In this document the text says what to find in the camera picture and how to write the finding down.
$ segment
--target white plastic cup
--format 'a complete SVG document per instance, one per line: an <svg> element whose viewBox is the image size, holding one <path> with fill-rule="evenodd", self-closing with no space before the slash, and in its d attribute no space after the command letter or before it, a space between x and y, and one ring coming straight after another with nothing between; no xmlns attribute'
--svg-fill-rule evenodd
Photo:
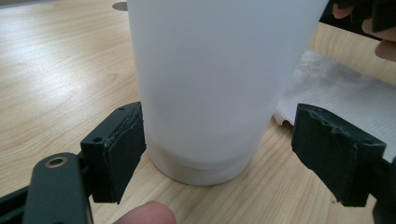
<svg viewBox="0 0 396 224"><path fill-rule="evenodd" d="M128 0L148 155L214 185L258 147L327 0Z"/></svg>

